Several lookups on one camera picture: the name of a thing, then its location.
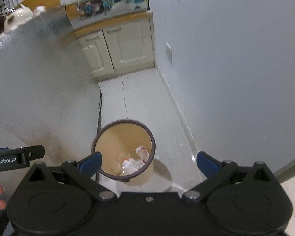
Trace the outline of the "cream floor cabinet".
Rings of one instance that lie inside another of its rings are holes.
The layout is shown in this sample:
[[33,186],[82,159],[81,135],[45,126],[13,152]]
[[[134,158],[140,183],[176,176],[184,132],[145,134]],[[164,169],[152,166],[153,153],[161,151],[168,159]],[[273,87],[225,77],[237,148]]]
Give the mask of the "cream floor cabinet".
[[152,12],[138,12],[75,30],[97,81],[154,67]]

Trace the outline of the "clear storage box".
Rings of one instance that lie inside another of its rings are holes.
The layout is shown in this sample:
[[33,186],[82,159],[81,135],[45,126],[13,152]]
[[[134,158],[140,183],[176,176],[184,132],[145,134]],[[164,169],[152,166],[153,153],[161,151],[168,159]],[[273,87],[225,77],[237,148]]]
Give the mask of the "clear storage box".
[[104,13],[103,0],[78,0],[76,7],[81,17],[87,18]]

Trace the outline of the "white wall socket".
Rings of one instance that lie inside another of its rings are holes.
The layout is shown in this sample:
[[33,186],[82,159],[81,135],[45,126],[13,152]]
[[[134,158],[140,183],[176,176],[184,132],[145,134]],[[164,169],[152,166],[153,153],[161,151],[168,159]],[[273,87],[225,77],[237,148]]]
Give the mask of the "white wall socket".
[[170,64],[172,64],[172,47],[166,42],[166,55]]

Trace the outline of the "white plastic wrapper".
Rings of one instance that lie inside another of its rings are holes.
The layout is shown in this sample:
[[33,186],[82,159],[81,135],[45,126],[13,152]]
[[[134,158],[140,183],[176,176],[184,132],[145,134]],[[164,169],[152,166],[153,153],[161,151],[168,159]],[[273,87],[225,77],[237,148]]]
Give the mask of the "white plastic wrapper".
[[121,162],[121,176],[131,175],[139,171],[150,158],[150,153],[145,146],[139,146],[136,150],[136,157],[129,157]]

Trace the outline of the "white cat-shaped ceramic pot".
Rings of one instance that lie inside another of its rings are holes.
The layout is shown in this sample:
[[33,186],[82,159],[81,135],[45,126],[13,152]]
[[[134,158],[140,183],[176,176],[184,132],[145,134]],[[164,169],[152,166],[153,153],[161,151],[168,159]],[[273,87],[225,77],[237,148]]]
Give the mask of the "white cat-shaped ceramic pot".
[[47,8],[44,5],[36,7],[33,11],[23,4],[6,16],[4,20],[4,33],[12,31],[18,25],[22,25],[33,18],[45,13]]

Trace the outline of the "white power strip outlet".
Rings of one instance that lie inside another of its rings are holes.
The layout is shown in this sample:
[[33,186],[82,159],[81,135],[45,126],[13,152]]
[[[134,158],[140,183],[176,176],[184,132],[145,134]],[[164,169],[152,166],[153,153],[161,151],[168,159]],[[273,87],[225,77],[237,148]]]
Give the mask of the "white power strip outlet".
[[70,5],[74,3],[76,0],[60,0],[60,5]]

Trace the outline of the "beige trash bin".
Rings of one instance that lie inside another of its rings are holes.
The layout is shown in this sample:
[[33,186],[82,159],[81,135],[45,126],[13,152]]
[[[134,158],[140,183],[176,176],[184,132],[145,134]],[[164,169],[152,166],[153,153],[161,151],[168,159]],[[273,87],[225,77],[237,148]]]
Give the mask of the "beige trash bin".
[[[150,158],[139,171],[121,176],[121,162],[129,157],[135,158],[135,150],[139,146],[147,148]],[[153,175],[155,139],[148,127],[136,120],[122,119],[106,125],[94,138],[91,152],[101,153],[100,173],[112,180],[129,186],[141,186]]]

